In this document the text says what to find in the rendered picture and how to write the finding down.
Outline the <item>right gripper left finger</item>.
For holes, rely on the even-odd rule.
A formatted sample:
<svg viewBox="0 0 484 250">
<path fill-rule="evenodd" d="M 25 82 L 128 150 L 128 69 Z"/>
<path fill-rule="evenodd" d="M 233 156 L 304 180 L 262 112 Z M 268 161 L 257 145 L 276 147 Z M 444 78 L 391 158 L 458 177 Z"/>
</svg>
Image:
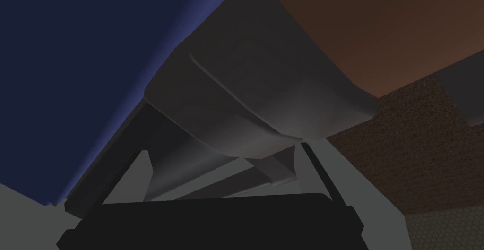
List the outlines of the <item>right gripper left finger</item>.
<svg viewBox="0 0 484 250">
<path fill-rule="evenodd" d="M 152 175 L 148 151 L 143 150 L 106 197 L 104 204 L 142 202 Z"/>
</svg>

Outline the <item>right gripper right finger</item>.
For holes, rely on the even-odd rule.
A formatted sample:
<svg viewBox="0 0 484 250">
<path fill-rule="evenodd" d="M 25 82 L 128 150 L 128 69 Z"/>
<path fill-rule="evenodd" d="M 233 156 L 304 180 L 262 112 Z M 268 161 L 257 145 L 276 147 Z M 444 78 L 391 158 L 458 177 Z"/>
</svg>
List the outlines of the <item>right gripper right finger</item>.
<svg viewBox="0 0 484 250">
<path fill-rule="evenodd" d="M 346 205 L 341 193 L 308 143 L 302 142 L 296 148 L 294 167 L 301 193 L 321 193 L 337 205 Z"/>
</svg>

